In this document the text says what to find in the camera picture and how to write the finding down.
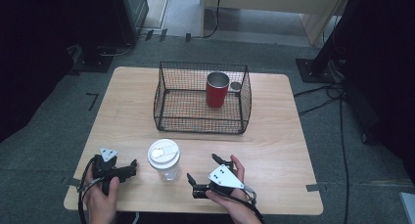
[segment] black wire basket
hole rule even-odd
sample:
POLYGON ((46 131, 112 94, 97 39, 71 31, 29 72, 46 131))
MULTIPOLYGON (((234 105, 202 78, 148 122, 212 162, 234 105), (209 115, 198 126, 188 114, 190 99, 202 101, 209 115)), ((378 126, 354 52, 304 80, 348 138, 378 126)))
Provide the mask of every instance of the black wire basket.
POLYGON ((252 107, 248 67, 244 65, 161 62, 154 119, 160 131, 243 134, 252 107), (221 71, 230 84, 220 108, 206 102, 208 75, 221 71))

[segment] human hand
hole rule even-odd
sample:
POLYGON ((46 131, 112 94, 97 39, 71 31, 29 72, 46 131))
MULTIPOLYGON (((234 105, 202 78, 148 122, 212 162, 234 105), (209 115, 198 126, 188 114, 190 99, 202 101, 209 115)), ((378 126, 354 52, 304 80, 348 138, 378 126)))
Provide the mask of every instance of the human hand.
MULTIPOLYGON (((92 176, 91 164, 85 177, 85 184, 90 184, 94 178, 92 176)), ((116 214, 116 194, 118 191, 119 179, 114 177, 110 183, 108 196, 106 196, 101 187, 92 186, 85 194, 83 201, 88 207, 90 224, 111 224, 115 221, 116 214)))
MULTIPOLYGON (((244 183, 245 167, 233 155, 231 156, 231 160, 236 166, 236 170, 233 171, 234 174, 242 183, 244 183)), ((211 190, 208 190, 206 195, 212 201, 217 202, 226 208, 235 224, 260 224, 259 219, 255 216, 253 211, 240 202, 235 202, 229 198, 222 197, 220 194, 212 192, 211 190)), ((247 194, 241 189, 234 189, 231 196, 244 202, 248 200, 247 194)))

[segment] white plastic lid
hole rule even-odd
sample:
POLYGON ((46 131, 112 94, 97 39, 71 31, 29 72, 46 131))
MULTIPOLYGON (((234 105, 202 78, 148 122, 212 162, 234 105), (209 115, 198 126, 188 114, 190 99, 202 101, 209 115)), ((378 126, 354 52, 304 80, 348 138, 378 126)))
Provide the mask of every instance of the white plastic lid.
POLYGON ((156 169, 170 168, 179 158, 179 147, 169 139, 157 140, 147 152, 147 159, 150 165, 156 169))

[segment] wooden table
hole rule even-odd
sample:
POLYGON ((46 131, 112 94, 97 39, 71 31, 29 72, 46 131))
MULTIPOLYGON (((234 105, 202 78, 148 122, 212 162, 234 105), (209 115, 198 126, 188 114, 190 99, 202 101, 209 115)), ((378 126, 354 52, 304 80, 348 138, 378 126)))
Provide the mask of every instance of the wooden table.
MULTIPOLYGON (((74 178, 80 178, 87 161, 100 148, 119 151, 116 165, 126 166, 137 158, 137 175, 120 185, 117 209, 154 212, 226 212, 209 200, 194 200, 186 173, 207 184, 208 174, 218 164, 217 154, 231 154, 246 168, 245 183, 257 193, 262 214, 311 214, 323 211, 319 192, 308 192, 316 184, 302 134, 300 119, 287 76, 250 73, 253 108, 243 135, 160 132, 153 120, 158 85, 156 68, 118 67, 100 107, 74 178), (175 141, 181 150, 181 176, 163 182, 147 162, 147 151, 158 139, 175 141)), ((77 209, 77 193, 70 187, 67 209, 77 209)))

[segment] red cup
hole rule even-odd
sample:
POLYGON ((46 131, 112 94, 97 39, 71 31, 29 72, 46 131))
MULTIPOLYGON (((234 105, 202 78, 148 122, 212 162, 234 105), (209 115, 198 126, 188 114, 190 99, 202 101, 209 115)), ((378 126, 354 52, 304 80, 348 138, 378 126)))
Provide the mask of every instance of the red cup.
POLYGON ((211 108, 220 108, 225 102, 228 93, 229 76, 215 71, 207 76, 207 105, 211 108))

